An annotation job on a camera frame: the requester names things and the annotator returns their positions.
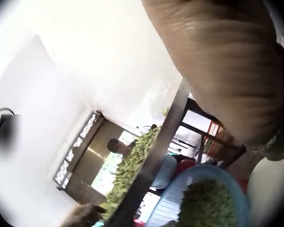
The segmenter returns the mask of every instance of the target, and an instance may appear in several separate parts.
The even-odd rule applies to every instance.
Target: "hand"
[[[61,227],[90,227],[101,219],[101,213],[106,210],[102,207],[86,203],[76,207]]]
[[[284,72],[262,1],[142,3],[198,105],[240,142],[267,143],[284,105]]]

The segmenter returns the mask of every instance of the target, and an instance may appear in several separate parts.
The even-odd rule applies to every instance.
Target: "bowl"
[[[241,187],[229,173],[207,164],[191,167],[174,179],[158,201],[145,227],[159,227],[177,220],[183,192],[188,189],[188,185],[203,179],[215,179],[226,186],[233,199],[237,227],[248,227],[249,204]]]

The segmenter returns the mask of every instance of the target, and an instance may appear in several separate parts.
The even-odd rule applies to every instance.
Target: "wire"
[[[10,108],[0,108],[0,112],[4,111],[4,110],[7,110],[7,111],[11,112],[12,115],[15,115],[15,113]]]

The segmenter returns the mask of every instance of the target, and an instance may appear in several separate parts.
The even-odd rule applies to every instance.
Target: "blue object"
[[[102,223],[102,222],[97,222],[97,223],[94,224],[92,227],[100,227],[100,226],[104,226],[104,223]]]
[[[157,189],[167,187],[175,176],[177,165],[177,160],[172,155],[167,154],[151,187]]]
[[[234,202],[237,227],[248,227],[249,204],[241,187],[229,173],[207,164],[191,167],[175,178],[158,201],[145,227],[159,227],[171,220],[177,220],[183,191],[188,189],[188,185],[206,178],[215,179],[227,187]]]

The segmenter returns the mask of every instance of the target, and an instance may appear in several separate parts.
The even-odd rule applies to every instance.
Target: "green beans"
[[[124,198],[159,131],[160,127],[151,129],[149,132],[138,137],[131,153],[125,159],[123,158],[122,162],[118,165],[116,178],[113,182],[114,187],[107,195],[106,202],[101,204],[101,207],[107,210],[103,215],[104,221],[110,218]]]
[[[189,185],[176,227],[235,227],[236,216],[231,195],[225,185],[205,179]]]

